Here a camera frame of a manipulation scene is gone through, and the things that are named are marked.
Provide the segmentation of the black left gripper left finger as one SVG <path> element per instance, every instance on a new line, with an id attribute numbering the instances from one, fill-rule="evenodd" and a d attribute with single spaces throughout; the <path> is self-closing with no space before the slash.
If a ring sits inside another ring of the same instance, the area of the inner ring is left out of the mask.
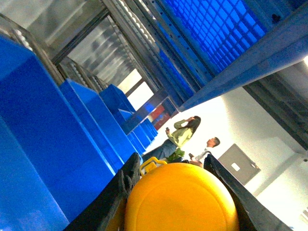
<path id="1" fill-rule="evenodd" d="M 140 156 L 133 153 L 97 198 L 66 231 L 122 231 L 127 199 L 140 180 Z"/>

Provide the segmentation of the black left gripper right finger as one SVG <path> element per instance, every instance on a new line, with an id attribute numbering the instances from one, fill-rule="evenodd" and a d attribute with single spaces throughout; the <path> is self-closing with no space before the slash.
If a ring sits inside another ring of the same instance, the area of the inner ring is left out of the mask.
<path id="1" fill-rule="evenodd" d="M 216 176 L 231 194 L 241 231 L 292 231 L 265 208 L 212 154 L 205 158 L 204 169 Z"/>

